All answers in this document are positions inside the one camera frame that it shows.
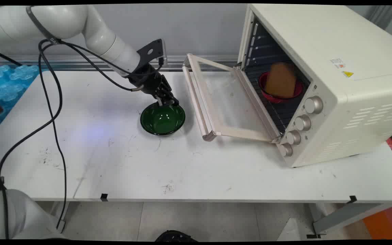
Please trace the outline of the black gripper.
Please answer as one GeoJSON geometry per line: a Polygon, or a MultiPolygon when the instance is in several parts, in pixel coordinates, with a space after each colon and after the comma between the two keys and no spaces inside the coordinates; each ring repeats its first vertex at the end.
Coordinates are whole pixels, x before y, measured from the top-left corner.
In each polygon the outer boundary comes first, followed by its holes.
{"type": "Polygon", "coordinates": [[[141,91],[157,99],[159,107],[179,105],[179,100],[175,98],[172,89],[163,75],[155,72],[151,64],[146,64],[135,71],[136,75],[128,76],[129,82],[135,87],[143,87],[141,91]]]}

